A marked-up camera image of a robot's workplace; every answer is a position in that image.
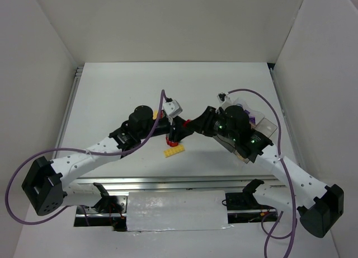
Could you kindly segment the red flower lego piece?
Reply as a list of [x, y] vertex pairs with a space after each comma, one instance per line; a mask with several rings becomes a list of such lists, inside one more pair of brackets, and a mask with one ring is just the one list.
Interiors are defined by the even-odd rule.
[[167, 143], [167, 145], [170, 146], [170, 147], [176, 147], [176, 146], [179, 145], [179, 142], [171, 141], [171, 140], [169, 140], [168, 138], [166, 138], [166, 143]]

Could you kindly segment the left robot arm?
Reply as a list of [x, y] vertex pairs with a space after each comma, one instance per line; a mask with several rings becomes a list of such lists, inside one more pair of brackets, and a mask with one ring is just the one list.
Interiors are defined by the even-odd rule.
[[193, 134], [187, 123], [179, 116], [169, 117], [165, 111], [155, 119], [149, 106], [138, 106], [127, 121], [89, 149], [53, 160], [44, 156], [34, 159], [22, 189], [36, 214], [48, 215], [62, 205], [65, 197], [75, 194], [69, 185], [77, 178], [131, 154], [146, 137], [165, 135], [167, 144], [176, 146]]

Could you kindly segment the small purple lego brick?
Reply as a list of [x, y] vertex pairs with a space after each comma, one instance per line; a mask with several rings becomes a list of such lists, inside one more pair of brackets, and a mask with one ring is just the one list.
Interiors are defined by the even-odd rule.
[[254, 116], [249, 116], [249, 122], [253, 125], [256, 125], [256, 118]]

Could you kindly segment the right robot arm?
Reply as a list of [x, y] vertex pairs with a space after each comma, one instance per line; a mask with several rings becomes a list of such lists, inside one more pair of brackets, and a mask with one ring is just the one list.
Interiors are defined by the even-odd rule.
[[219, 135], [228, 139], [240, 156], [268, 170], [285, 184], [293, 195], [289, 205], [313, 236], [323, 238], [342, 216], [343, 189], [336, 184], [328, 186], [280, 155], [272, 140], [252, 128], [248, 114], [240, 106], [226, 109], [209, 106], [198, 118], [189, 121], [186, 128], [206, 137]]

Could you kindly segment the red green lego block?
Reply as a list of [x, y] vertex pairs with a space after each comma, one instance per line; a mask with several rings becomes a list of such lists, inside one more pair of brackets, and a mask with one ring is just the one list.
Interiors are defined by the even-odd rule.
[[190, 119], [186, 120], [186, 121], [183, 123], [183, 126], [186, 127], [189, 122], [191, 122]]

